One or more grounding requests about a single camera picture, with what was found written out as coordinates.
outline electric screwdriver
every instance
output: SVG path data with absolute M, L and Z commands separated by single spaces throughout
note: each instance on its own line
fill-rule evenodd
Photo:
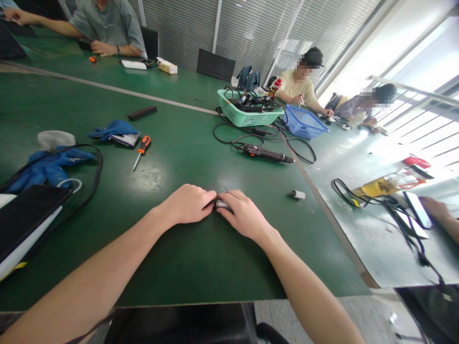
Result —
M 271 150 L 266 150 L 264 148 L 261 148 L 259 146 L 253 146 L 253 145 L 244 145 L 243 146 L 244 153 L 254 157 L 254 156 L 260 156 L 263 158 L 271 159 L 274 161 L 278 162 L 286 162 L 286 163 L 292 163 L 295 162 L 294 159 L 286 156 L 285 154 L 282 153 L 276 153 Z

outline orange screwdriver handle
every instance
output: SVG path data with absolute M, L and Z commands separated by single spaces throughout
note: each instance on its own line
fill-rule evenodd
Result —
M 149 144 L 150 144 L 150 136 L 145 135 L 142 139 L 142 144 L 140 145 L 138 152 L 141 154 L 145 154 L 145 150 Z

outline red container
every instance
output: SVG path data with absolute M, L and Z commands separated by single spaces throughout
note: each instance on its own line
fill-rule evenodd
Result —
M 407 165 L 418 165 L 424 169 L 432 167 L 432 165 L 429 164 L 427 161 L 415 156 L 414 154 L 410 154 L 410 157 L 404 159 L 403 162 Z

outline blue glove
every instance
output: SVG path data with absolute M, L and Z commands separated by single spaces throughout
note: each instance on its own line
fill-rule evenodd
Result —
M 56 150 L 65 148 L 66 146 L 58 146 Z M 57 154 L 49 154 L 47 151 L 39 150 L 29 157 L 29 162 L 47 155 L 40 159 L 30 167 L 28 167 L 20 177 L 13 182 L 6 190 L 6 193 L 18 193 L 21 190 L 26 190 L 32 185 L 43 184 L 46 180 L 53 186 L 57 186 L 61 181 L 68 179 L 67 174 L 61 166 L 73 166 L 79 162 L 93 159 L 92 153 L 84 150 L 72 148 Z M 68 189 L 71 186 L 70 182 L 63 183 L 60 187 Z
M 110 139 L 110 135 L 129 135 L 129 134 L 138 134 L 139 131 L 134 128 L 131 124 L 126 123 L 122 120 L 114 120 L 109 124 L 106 129 L 103 128 L 96 128 L 96 131 L 93 133 L 89 133 L 88 137 L 91 139 L 98 139 L 100 141 L 106 142 Z

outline tissue box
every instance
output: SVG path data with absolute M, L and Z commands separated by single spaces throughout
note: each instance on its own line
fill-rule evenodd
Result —
M 162 58 L 158 58 L 158 68 L 168 74 L 178 73 L 177 66 L 175 64 L 172 64 L 169 61 L 163 60 Z

